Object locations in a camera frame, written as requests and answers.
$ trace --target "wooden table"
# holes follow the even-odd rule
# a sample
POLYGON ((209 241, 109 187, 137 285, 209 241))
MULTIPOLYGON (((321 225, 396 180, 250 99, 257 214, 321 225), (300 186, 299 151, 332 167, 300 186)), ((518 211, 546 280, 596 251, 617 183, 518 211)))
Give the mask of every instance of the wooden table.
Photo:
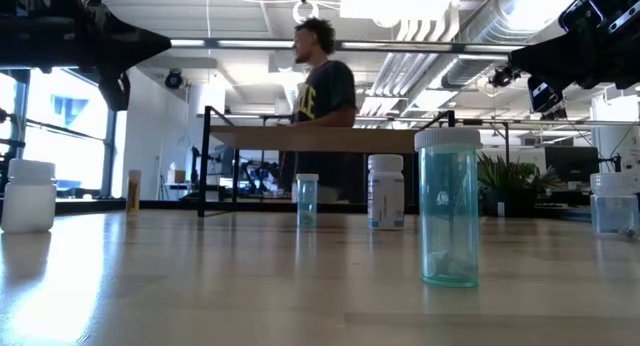
POLYGON ((334 127, 211 126, 211 135, 238 150, 414 153, 417 130, 334 127))
POLYGON ((480 286, 420 280, 416 218, 188 211, 0 235, 2 345, 637 345, 640 246, 588 224, 485 219, 480 286))

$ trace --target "potted plant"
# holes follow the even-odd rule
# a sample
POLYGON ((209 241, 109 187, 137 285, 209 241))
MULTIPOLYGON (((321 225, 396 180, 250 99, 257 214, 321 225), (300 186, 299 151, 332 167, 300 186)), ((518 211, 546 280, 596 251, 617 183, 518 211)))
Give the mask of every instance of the potted plant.
POLYGON ((503 208, 505 217, 527 217, 533 213, 538 194, 557 188, 560 179, 551 167, 541 174, 532 163, 507 163, 500 156, 494 160, 481 153, 478 182, 489 215, 498 216, 503 208))

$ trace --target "desk frame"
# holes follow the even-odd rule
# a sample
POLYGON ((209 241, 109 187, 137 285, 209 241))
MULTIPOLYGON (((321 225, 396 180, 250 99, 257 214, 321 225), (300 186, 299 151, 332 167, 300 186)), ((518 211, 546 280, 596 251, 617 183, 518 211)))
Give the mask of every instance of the desk frame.
MULTIPOLYGON (((227 119, 222 113, 214 109, 212 106, 206 106, 204 110, 204 127, 202 129, 202 150, 200 157, 200 180, 198 187, 198 217, 205 217, 205 210, 211 211, 247 211, 247 212, 295 212, 296 205, 292 203, 265 203, 265 202, 253 202, 253 203, 241 203, 238 202, 238 179, 240 176, 240 149, 234 150, 234 163, 233 163, 233 183, 231 189, 231 202, 223 202, 223 191, 218 190, 219 201, 207 202, 206 189, 207 178, 203 176, 202 170, 207 170, 209 154, 209 137, 211 136, 211 113, 215 113, 220 119, 222 119, 228 126, 234 126, 233 122, 227 119)), ((262 125, 265 126, 268 119, 287 119, 287 116, 263 116, 262 125)), ((428 128, 436 123, 439 123, 440 127, 443 126, 446 118, 447 125, 449 127, 455 127, 456 118, 453 111, 441 112, 433 121, 425 125, 422 129, 428 128)), ((262 150, 262 161, 264 162, 264 150, 262 150)), ((414 153, 413 156, 413 178, 419 179, 418 172, 418 154, 414 153)), ((419 195, 419 184, 414 182, 413 193, 419 195)), ((349 205, 349 204, 320 204, 318 205, 318 212, 326 213, 366 213, 367 205, 349 205)), ((418 205, 405 205, 406 214, 418 214, 418 205)))

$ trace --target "window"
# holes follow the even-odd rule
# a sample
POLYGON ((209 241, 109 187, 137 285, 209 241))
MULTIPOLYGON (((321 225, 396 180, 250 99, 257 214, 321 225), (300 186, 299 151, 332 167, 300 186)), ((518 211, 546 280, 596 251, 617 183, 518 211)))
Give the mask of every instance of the window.
POLYGON ((109 110, 98 87, 63 69, 31 72, 27 118, 104 139, 109 110))
POLYGON ((39 124, 27 122, 23 158, 55 164, 59 190, 101 189, 108 114, 95 84, 63 69, 32 71, 27 119, 39 124))
MULTIPOLYGON (((0 73, 0 108, 8 113, 13 113, 16 107, 16 81, 0 73)), ((11 121, 6 120, 0 124, 0 138, 11 138, 11 121)), ((8 145, 0 144, 0 153, 4 154, 9 150, 8 145)))

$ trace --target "robotic arm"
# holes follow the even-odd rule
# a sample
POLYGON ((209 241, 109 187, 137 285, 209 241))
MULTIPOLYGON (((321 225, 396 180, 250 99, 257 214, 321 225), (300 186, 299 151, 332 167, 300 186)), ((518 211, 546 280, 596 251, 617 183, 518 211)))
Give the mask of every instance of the robotic arm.
POLYGON ((565 35, 512 52, 489 82, 505 87, 530 74, 532 109, 541 113, 560 103, 573 83, 629 88, 640 81, 639 14, 640 0, 575 0, 558 19, 565 35))
POLYGON ((96 71, 115 111, 129 106, 125 71, 170 47, 168 38, 120 21, 102 0, 0 0, 0 69, 96 71))

